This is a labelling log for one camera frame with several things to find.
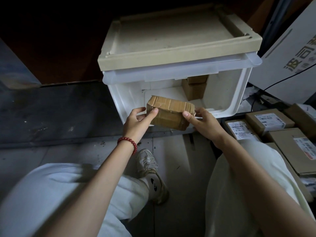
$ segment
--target shoe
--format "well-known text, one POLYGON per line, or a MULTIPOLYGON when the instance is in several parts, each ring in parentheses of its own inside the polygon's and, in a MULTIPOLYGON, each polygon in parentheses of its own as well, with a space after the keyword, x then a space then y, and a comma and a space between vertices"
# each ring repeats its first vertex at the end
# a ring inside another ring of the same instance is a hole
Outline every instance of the shoe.
POLYGON ((155 204, 163 204, 169 197, 169 191, 158 174, 158 165, 152 153, 148 149, 142 149, 137 155, 137 170, 142 177, 145 177, 149 173, 156 174, 161 182, 161 191, 157 198, 152 201, 155 204))

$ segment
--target white pants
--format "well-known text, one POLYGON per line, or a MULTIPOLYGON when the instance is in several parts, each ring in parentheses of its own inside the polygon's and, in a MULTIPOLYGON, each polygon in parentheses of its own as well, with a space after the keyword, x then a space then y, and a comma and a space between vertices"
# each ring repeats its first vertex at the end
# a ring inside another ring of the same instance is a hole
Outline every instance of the white pants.
MULTIPOLYGON (((302 209, 313 216, 278 152, 256 141, 240 143, 302 209)), ((91 165, 79 164, 46 164, 31 171, 0 207, 0 236, 32 236, 57 215, 95 173, 91 165)), ((122 176, 98 236, 131 236, 120 220, 134 218, 147 203, 148 194, 142 181, 122 176)), ((205 214, 205 236, 261 235, 224 156, 217 160, 208 185, 205 214)))

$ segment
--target sock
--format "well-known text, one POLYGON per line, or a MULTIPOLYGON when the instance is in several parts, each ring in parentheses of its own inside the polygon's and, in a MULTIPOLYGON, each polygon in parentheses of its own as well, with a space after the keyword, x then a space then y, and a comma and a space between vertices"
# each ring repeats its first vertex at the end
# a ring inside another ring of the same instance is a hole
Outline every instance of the sock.
POLYGON ((143 181, 149 189, 149 199, 155 199, 159 196, 161 191, 161 182, 158 176, 154 173, 149 173, 143 178, 140 178, 141 181, 143 181))

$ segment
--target forearm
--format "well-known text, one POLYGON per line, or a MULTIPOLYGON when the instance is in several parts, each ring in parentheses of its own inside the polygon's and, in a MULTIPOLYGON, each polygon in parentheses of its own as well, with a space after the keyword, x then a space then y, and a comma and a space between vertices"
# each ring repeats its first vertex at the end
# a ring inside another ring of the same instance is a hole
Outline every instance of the forearm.
POLYGON ((47 236, 97 236, 132 152, 133 145, 121 141, 47 236))
POLYGON ((216 145, 234 171, 250 212, 265 235, 315 236, 314 220, 234 138, 223 135, 216 145))

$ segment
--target brown cardboard box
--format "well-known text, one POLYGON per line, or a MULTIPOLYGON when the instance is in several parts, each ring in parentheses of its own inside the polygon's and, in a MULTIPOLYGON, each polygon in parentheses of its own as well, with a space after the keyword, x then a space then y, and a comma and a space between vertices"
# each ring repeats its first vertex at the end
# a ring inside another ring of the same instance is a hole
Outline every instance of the brown cardboard box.
POLYGON ((182 79, 182 88, 188 101, 202 99, 204 96, 206 83, 189 84, 187 79, 182 79))
POLYGON ((298 128, 269 131, 269 142, 274 142, 298 175, 316 173, 316 147, 298 128))
POLYGON ((278 131, 295 125, 294 121, 277 109, 247 113, 246 120, 259 136, 267 131, 278 131))
POLYGON ((251 139, 261 142, 259 136, 254 132, 245 119, 225 121, 225 124, 236 140, 251 139))
POLYGON ((187 81, 189 84, 206 83, 208 75, 190 76, 187 81))
POLYGON ((152 120, 152 125, 161 125, 171 129, 185 131, 189 122, 183 117, 182 112, 188 111, 195 115, 195 107, 192 103, 173 100, 161 96, 152 96, 147 103, 147 113, 158 108, 157 116, 152 120))
POLYGON ((316 110, 310 105, 294 104, 284 113, 290 117, 311 141, 316 141, 316 110))
POLYGON ((295 182, 297 183, 298 188, 301 190, 302 194, 304 195, 306 201, 308 203, 311 203, 314 201, 313 196, 311 195, 311 193, 308 191, 308 189, 305 187, 305 185, 301 182, 301 179, 298 177, 298 175, 295 173, 294 169, 292 168, 292 166, 290 165, 290 163, 288 162, 288 160, 284 157, 284 155, 282 154, 282 152, 280 151, 280 149, 277 147, 277 145, 275 143, 266 143, 266 145, 270 146, 272 149, 275 149, 276 151, 278 151, 278 153, 280 154, 280 156, 282 157, 282 159, 285 162, 286 167, 288 168, 288 170, 290 171, 291 175, 293 176, 295 182))

